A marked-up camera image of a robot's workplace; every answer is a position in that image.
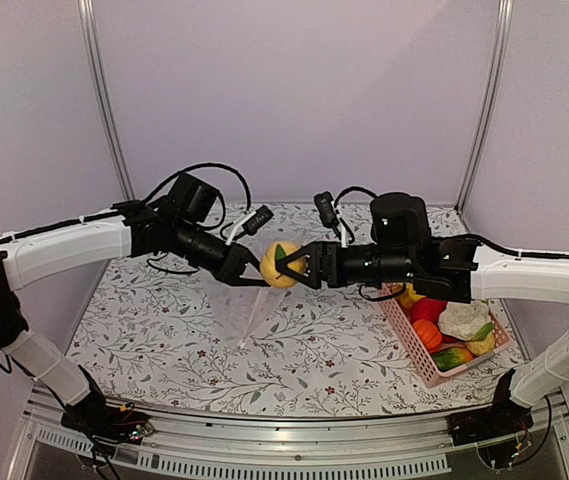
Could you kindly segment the clear zip top bag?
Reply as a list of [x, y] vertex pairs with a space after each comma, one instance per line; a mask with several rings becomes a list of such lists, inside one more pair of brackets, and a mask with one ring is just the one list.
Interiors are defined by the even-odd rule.
[[[241, 241], [258, 258], [274, 242], [290, 241], [301, 246], [311, 237], [307, 228], [279, 231], [266, 229]], [[253, 331], [266, 321], [292, 289], [231, 287], [211, 280], [205, 289], [213, 317], [213, 335], [232, 349], [246, 345]]]

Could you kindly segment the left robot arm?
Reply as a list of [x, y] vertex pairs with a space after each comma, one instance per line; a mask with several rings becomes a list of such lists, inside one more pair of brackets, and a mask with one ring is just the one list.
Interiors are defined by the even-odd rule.
[[92, 434], [112, 426], [112, 412], [90, 375], [32, 331], [17, 291], [95, 262], [170, 253], [231, 287], [263, 287], [247, 278], [258, 259], [245, 246], [214, 235], [205, 220], [221, 192], [194, 176], [195, 166], [170, 175], [143, 199], [112, 205], [22, 232], [0, 234], [0, 351], [43, 383]]

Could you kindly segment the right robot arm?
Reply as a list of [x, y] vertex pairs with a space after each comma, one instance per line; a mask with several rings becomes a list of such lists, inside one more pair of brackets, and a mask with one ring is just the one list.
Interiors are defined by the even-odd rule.
[[[449, 303], [516, 299], [569, 305], [569, 253], [499, 246], [475, 234], [432, 235], [424, 201], [386, 193], [370, 204], [372, 241], [315, 241], [275, 253], [278, 273], [310, 288], [351, 284], [412, 284], [415, 291]], [[569, 331], [527, 364], [504, 375], [481, 427], [501, 436], [543, 396], [569, 382]]]

